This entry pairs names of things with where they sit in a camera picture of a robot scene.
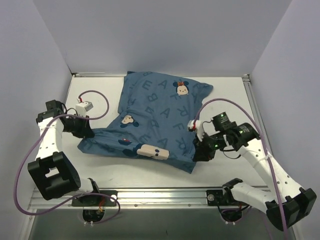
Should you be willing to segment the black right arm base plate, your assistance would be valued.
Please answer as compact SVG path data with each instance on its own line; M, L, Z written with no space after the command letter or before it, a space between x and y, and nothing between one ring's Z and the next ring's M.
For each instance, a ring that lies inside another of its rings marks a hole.
M210 207L232 207L244 208L248 204L240 201L231 200L222 189L209 189L206 190L206 202Z

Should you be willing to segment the blue cartoon print pillowcase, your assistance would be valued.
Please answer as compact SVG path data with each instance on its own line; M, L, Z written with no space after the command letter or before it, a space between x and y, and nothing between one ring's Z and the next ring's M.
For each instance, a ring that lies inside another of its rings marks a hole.
M208 83L157 72L128 72L117 117L94 137L83 139L84 154L148 159L191 173L195 134L187 125L213 91Z

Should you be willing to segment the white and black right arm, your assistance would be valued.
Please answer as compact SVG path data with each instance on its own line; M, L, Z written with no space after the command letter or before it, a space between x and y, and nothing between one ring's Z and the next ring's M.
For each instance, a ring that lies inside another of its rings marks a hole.
M200 120L191 120L187 125L190 132L196 133L193 160L208 162L215 157L216 151L224 152L226 147L231 147L247 160L269 189L265 192L234 178L222 186L221 197L226 204L246 203L265 213L280 231L310 214L316 193L311 188L304 189L264 150L261 136L251 124L231 122L225 112L214 116L210 122L216 134L208 135Z

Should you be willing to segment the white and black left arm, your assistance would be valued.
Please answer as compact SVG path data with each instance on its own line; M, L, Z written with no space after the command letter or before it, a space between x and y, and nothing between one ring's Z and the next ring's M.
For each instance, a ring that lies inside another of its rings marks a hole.
M36 123L42 139L35 161L28 163L27 170L45 200L66 195L83 194L90 206L101 201L101 193L91 178L80 178L76 168L63 152L63 133L71 133L79 139L93 138L87 112L93 108L89 101L75 106L75 114L66 116L64 105L57 100L46 102L46 111L38 114Z

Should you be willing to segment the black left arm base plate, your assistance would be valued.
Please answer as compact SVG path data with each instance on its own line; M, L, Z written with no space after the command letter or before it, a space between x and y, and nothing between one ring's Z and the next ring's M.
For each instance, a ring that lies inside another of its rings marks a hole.
M102 195L85 195L72 200L73 207L115 207L117 204L113 199L105 197L110 196L114 199L118 198L117 190L102 190Z

